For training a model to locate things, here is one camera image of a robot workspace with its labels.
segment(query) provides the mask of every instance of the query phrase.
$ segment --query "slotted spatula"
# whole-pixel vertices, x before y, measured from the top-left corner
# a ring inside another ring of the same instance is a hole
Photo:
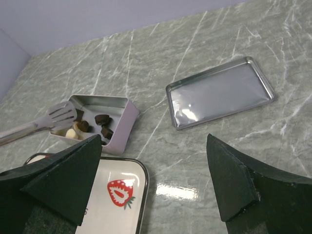
[[[35,121],[0,132],[0,146],[41,131],[57,131],[70,127],[76,118],[76,109],[70,101],[59,103]]]

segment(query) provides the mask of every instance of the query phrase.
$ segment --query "lavender wall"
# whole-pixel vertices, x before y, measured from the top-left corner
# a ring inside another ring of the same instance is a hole
[[[0,28],[35,55],[248,0],[1,0]]]
[[[0,29],[0,101],[10,89],[30,55]]]

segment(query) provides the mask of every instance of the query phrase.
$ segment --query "countertop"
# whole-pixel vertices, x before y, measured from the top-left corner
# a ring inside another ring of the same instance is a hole
[[[274,103],[177,131],[167,84],[244,56]],[[115,34],[33,57],[0,106],[0,130],[72,94],[127,96],[141,111],[122,157],[149,169],[142,233],[226,233],[206,156],[213,134],[279,169],[312,174],[312,1],[256,0]],[[42,133],[0,148],[0,171],[68,145]]]

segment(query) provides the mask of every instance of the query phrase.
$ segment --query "strawberry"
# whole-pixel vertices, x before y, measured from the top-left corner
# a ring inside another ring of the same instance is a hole
[[[130,204],[132,204],[135,199],[135,197],[132,196],[133,186],[127,185],[122,179],[117,179],[108,182],[107,190],[115,205],[123,206],[124,209],[126,209],[128,205],[131,209]]]

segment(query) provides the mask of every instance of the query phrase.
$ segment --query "rectangular container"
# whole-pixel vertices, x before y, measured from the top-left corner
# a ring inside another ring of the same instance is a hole
[[[276,94],[252,57],[231,61],[166,87],[178,130],[271,103]]]
[[[83,110],[83,120],[92,127],[90,133],[83,133],[79,139],[65,137],[68,129],[50,133],[59,137],[68,144],[74,145],[79,141],[100,134],[107,145],[102,145],[102,151],[109,154],[120,155],[124,152],[132,127],[139,115],[139,110],[126,97],[72,95],[69,98],[75,108]],[[111,140],[105,139],[101,134],[101,126],[96,125],[96,115],[107,114],[112,118],[109,128],[114,132]]]

